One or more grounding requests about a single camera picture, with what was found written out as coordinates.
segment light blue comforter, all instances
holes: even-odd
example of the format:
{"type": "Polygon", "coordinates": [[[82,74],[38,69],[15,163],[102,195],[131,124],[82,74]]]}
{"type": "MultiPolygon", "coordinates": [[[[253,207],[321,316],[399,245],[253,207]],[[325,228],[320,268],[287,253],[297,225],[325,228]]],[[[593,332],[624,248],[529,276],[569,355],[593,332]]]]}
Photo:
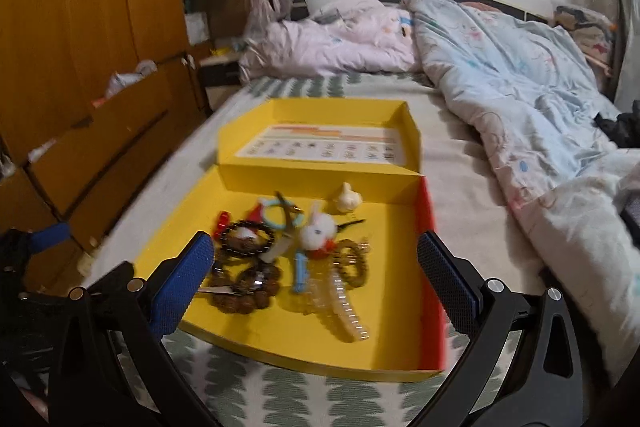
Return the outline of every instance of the light blue comforter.
{"type": "Polygon", "coordinates": [[[448,0],[403,3],[424,71],[481,133],[511,203],[541,196],[611,149],[591,122],[617,111],[562,28],[448,0]]]}
{"type": "Polygon", "coordinates": [[[618,213],[640,150],[594,127],[618,111],[562,28],[404,0],[427,76],[481,134],[514,215],[587,317],[616,381],[640,344],[640,252],[618,213]]]}

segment mattress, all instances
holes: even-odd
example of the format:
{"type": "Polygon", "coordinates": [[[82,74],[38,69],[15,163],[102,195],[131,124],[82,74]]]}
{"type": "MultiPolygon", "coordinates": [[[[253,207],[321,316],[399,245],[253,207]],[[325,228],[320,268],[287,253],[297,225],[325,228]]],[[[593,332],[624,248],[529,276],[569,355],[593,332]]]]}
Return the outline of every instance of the mattress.
{"type": "MultiPolygon", "coordinates": [[[[501,279],[512,291],[542,293],[544,286],[538,277],[542,262],[511,216],[478,134],[446,109],[443,97],[425,75],[409,73],[347,73],[289,80],[264,77],[242,88],[183,144],[139,195],[103,244],[86,283],[99,279],[121,261],[135,259],[215,163],[220,126],[269,98],[304,96],[407,101],[422,134],[422,173],[427,177],[437,231],[444,243],[456,256],[470,260],[484,278],[501,279]]],[[[278,423],[280,420],[274,420],[278,415],[291,414],[306,420],[300,425],[328,425],[336,417],[348,420],[345,425],[357,425],[353,414],[377,418],[374,423],[367,419],[366,425],[404,425],[433,396],[468,343],[450,326],[447,340],[445,374],[411,384],[342,381],[274,368],[181,331],[164,341],[178,368],[224,425],[258,426],[278,423]],[[300,409],[278,408],[279,383],[299,388],[300,409]],[[371,407],[357,407],[363,400],[370,401],[371,407]]],[[[517,333],[511,333],[476,407],[490,403],[495,396],[516,341],[517,333]]],[[[124,359],[127,368],[130,360],[126,355],[124,359]]],[[[143,391],[138,394],[144,401],[143,391]]]]}

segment white plush rabbit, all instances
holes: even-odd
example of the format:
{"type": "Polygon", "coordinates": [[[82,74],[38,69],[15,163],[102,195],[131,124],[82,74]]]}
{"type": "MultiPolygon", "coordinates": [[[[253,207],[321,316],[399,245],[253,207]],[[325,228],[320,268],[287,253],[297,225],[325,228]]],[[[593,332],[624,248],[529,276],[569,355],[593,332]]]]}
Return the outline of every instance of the white plush rabbit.
{"type": "Polygon", "coordinates": [[[334,218],[320,212],[318,202],[313,204],[309,219],[300,231],[298,237],[300,246],[312,259],[326,257],[334,248],[334,238],[338,231],[334,218]]]}

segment white pillow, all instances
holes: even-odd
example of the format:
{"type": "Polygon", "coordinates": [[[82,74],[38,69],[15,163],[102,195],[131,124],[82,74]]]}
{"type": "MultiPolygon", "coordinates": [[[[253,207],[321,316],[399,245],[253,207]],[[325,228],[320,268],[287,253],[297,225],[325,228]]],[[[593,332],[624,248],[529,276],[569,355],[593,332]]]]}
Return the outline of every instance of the white pillow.
{"type": "Polygon", "coordinates": [[[329,4],[333,1],[335,0],[305,0],[306,9],[309,11],[309,16],[320,12],[325,4],[329,4]]]}
{"type": "Polygon", "coordinates": [[[372,8],[384,7],[379,0],[305,0],[305,2],[309,17],[313,20],[332,12],[338,12],[346,20],[372,8]]]}

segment black bead bracelet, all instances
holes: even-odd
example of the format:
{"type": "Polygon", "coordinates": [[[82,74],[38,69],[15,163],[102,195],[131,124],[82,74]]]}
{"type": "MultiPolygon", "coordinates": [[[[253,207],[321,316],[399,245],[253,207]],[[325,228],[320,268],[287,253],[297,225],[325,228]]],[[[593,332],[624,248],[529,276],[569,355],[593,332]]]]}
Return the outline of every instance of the black bead bracelet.
{"type": "Polygon", "coordinates": [[[275,239],[276,236],[273,229],[264,223],[258,223],[257,221],[236,221],[228,225],[226,229],[220,233],[220,245],[222,245],[223,250],[233,257],[240,258],[254,257],[268,251],[273,246],[275,239]],[[233,233],[237,229],[260,230],[267,234],[268,238],[264,243],[257,245],[255,248],[251,248],[250,250],[238,250],[238,248],[234,248],[229,245],[229,238],[233,236],[233,233]]]}

